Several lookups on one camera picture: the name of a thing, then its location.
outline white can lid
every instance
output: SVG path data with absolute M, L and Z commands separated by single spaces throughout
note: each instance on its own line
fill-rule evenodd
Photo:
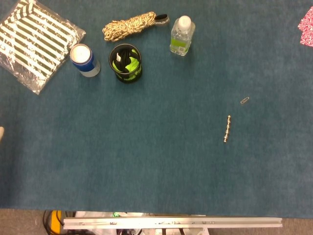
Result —
M 90 49 L 84 44 L 77 44 L 70 51 L 70 57 L 75 63 L 86 62 L 90 57 Z
M 180 17 L 180 19 L 178 20 L 178 28 L 181 31 L 186 31 L 190 28 L 191 26 L 191 19 L 189 16 L 182 16 Z

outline gray floor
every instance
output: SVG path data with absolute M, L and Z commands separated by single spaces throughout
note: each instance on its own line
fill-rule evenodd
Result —
M 42 211 L 0 210 L 0 235 L 46 235 Z M 210 229 L 210 235 L 312 235 L 313 219 L 284 219 L 283 228 Z

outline striped bag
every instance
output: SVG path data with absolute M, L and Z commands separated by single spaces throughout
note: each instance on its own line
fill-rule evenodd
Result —
M 85 31 L 34 0 L 20 0 L 0 23 L 0 64 L 39 94 Z

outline teal felt mat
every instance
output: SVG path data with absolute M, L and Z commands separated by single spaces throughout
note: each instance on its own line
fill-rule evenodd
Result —
M 86 31 L 102 69 L 68 60 L 37 96 L 0 68 L 0 207 L 313 217 L 313 48 L 297 28 L 311 1 L 41 3 Z M 149 11 L 170 25 L 103 40 Z M 181 15 L 196 25 L 185 57 L 169 50 Z M 134 84 L 109 66 L 119 43 L 141 52 Z

